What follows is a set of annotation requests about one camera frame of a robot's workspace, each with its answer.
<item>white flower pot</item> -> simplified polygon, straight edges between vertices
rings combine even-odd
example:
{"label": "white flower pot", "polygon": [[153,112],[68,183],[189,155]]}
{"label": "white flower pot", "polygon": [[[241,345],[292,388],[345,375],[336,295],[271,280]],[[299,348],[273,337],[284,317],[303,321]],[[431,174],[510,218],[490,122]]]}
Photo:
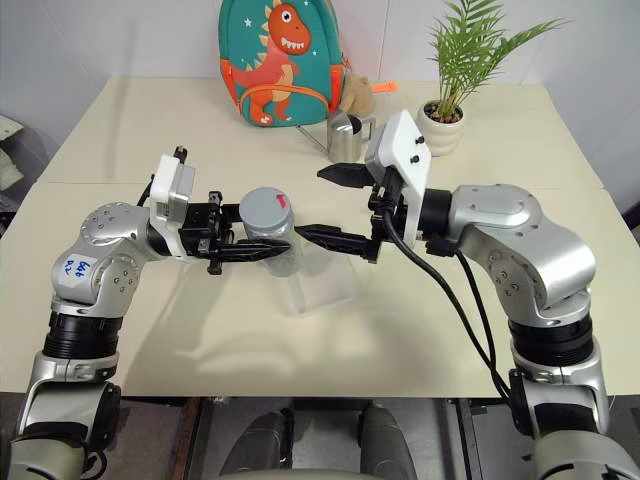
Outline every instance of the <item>white flower pot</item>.
{"label": "white flower pot", "polygon": [[431,155],[440,157],[451,153],[458,146],[467,115],[463,113],[462,118],[456,123],[436,122],[424,113],[424,107],[433,103],[437,103],[437,101],[427,102],[420,106],[416,116],[416,123],[424,135]]}

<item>white wall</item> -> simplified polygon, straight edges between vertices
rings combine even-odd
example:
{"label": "white wall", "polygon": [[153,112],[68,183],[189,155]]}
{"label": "white wall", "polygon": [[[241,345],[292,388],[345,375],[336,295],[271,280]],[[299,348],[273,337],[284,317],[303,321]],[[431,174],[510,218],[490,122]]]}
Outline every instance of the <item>white wall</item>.
{"label": "white wall", "polygon": [[[37,178],[111,74],[218,76],[221,0],[0,0],[0,113]],[[624,211],[640,200],[640,2],[505,0],[510,29],[574,21],[524,46],[500,81],[542,82]],[[344,48],[371,78],[435,80],[439,0],[334,0]],[[21,196],[25,187],[15,189]]]}

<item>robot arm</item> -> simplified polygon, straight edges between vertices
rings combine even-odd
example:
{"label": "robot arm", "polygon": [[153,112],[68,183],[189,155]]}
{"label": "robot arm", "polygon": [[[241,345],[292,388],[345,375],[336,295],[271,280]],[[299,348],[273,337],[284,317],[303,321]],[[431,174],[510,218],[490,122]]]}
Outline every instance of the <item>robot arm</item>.
{"label": "robot arm", "polygon": [[[142,268],[169,256],[209,260],[212,275],[223,262],[279,255],[289,244],[274,240],[233,243],[238,205],[189,203],[194,169],[186,151],[163,156],[138,202],[111,203],[92,212],[73,246],[55,262],[49,333],[35,356],[31,380],[11,444],[10,480],[77,480],[113,440],[120,388],[107,380],[118,363],[122,326]],[[151,207],[143,207],[146,196]]]}
{"label": "robot arm", "polygon": [[509,403],[518,430],[535,440],[536,478],[640,480],[628,454],[604,436],[609,411],[589,315],[591,250],[548,220],[521,188],[424,190],[429,161],[408,112],[396,115],[376,132],[365,165],[318,172],[342,186],[373,187],[371,238],[325,225],[297,232],[324,248],[376,262],[380,243],[390,240],[383,219],[393,215],[392,226],[409,247],[419,238],[428,253],[457,250],[478,262],[508,317],[516,366]]}

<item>dinosaur print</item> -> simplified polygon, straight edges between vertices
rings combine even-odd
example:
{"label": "dinosaur print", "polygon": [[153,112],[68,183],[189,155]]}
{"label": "dinosaur print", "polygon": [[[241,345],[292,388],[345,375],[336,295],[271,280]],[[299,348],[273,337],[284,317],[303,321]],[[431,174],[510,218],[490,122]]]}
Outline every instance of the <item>dinosaur print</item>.
{"label": "dinosaur print", "polygon": [[[289,55],[302,55],[311,44],[311,34],[302,22],[298,11],[282,0],[273,0],[273,8],[265,7],[266,22],[262,25],[268,35],[260,35],[260,43],[266,52],[258,53],[254,66],[247,64],[245,70],[232,66],[233,79],[245,88],[257,85],[293,85],[293,78],[300,73],[298,66],[289,60]],[[249,95],[249,116],[258,125],[269,126],[273,117],[264,111],[265,106],[275,103],[275,114],[284,122],[291,92],[283,90],[261,90]]]}

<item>tabletop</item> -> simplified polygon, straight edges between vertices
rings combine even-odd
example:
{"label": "tabletop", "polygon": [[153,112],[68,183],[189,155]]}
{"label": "tabletop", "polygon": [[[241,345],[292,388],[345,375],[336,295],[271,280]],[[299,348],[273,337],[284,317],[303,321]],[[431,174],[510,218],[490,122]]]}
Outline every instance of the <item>tabletop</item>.
{"label": "tabletop", "polygon": [[[415,115],[437,88],[400,83],[396,92],[377,94],[378,125],[403,108]],[[431,187],[602,188],[544,87],[488,85],[465,103],[465,114],[460,146],[433,162]],[[324,123],[309,130],[326,138]],[[306,178],[327,164],[295,128],[248,125],[220,80],[121,77],[107,83],[40,181],[145,183],[160,154],[179,144],[198,179],[225,190]]]}
{"label": "tabletop", "polygon": [[[360,222],[367,218],[364,192],[357,191],[359,204],[353,191],[340,188],[316,202],[324,197],[318,193],[322,182],[289,187],[296,223],[326,220],[366,233],[366,220]],[[27,386],[33,355],[47,332],[54,260],[75,241],[94,206],[135,201],[140,189],[33,187],[0,242],[0,390]],[[624,224],[606,191],[531,191],[547,216],[576,231],[596,256],[592,316],[609,393],[640,392],[640,379],[629,368],[640,360],[640,249],[631,235],[621,234]],[[453,285],[480,332],[457,262],[429,261]],[[220,277],[209,276],[204,262],[147,264],[120,333],[115,381],[127,395],[495,395],[453,308],[421,270],[391,245],[383,246],[377,265],[356,257],[348,264],[354,298],[304,316],[288,313],[273,289],[274,278],[257,264],[227,265]],[[474,271],[505,373],[512,366],[507,321],[488,276],[475,265]]]}
{"label": "tabletop", "polygon": [[[434,84],[401,83],[376,96],[374,115],[380,125],[436,93]],[[640,360],[640,250],[548,94],[536,85],[490,85],[465,111],[463,140],[453,154],[433,159],[429,186],[517,184],[552,221],[582,236],[598,262],[592,316],[608,391],[640,392],[628,368]],[[308,130],[324,139],[322,124]],[[298,225],[370,231],[368,192],[317,179],[328,165],[317,147],[294,128],[246,124],[220,81],[111,79],[0,242],[0,390],[27,386],[47,331],[51,265],[82,220],[108,202],[135,203],[160,155],[178,144],[196,167],[192,201],[221,190],[235,203],[255,187],[273,186],[289,195]],[[127,395],[495,396],[446,297],[395,248],[383,245],[377,265],[331,258],[326,264],[339,268],[319,266],[318,288],[348,290],[348,298],[305,315],[291,312],[282,285],[261,265],[228,265],[211,277],[203,263],[147,264],[121,330],[115,381]],[[462,270],[451,259],[429,261],[480,331]],[[506,318],[489,278],[473,268],[504,374],[513,365]]]}

